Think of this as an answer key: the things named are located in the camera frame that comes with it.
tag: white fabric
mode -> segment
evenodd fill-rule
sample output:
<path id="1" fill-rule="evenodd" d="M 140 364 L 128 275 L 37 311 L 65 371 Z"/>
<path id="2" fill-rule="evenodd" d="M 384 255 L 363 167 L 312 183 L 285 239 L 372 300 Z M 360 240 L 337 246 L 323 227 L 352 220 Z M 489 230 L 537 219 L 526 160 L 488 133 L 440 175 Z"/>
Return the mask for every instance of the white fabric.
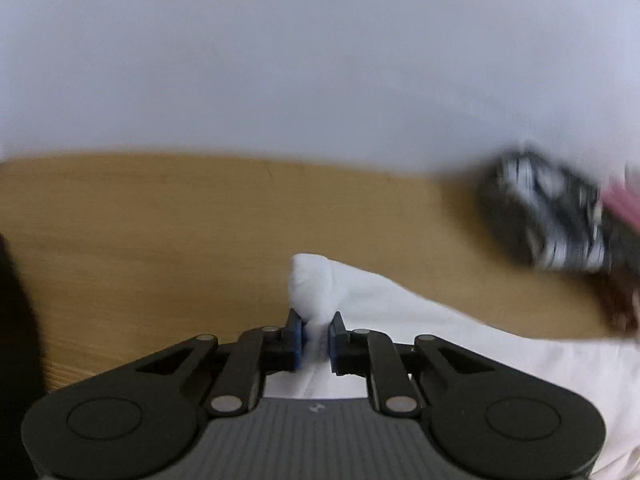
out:
<path id="1" fill-rule="evenodd" d="M 594 480 L 640 479 L 640 348 L 630 340 L 549 341 L 496 330 L 451 308 L 421 298 L 370 272 L 316 254 L 297 254 L 290 304 L 310 337 L 303 369 L 268 379 L 271 397 L 365 397 L 366 384 L 331 373 L 326 327 L 340 310 L 347 329 L 370 328 L 395 342 L 431 333 L 589 399 L 607 425 Z"/>

